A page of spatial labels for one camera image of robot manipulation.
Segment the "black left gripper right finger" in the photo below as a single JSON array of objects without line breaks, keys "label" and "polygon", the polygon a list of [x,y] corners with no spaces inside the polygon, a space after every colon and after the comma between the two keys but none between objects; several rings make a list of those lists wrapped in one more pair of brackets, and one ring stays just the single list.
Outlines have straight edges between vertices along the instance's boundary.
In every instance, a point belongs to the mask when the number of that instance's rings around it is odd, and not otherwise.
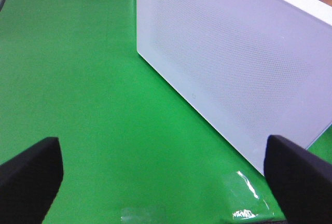
[{"label": "black left gripper right finger", "polygon": [[288,223],[331,223],[330,163],[280,135],[270,135],[264,176]]}]

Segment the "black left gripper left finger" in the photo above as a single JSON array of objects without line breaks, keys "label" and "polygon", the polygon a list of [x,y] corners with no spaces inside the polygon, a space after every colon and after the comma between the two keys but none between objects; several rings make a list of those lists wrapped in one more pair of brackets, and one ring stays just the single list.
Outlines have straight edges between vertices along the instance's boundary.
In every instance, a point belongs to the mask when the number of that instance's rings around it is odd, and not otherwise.
[{"label": "black left gripper left finger", "polygon": [[1,223],[42,223],[63,177],[58,137],[46,137],[1,164]]}]

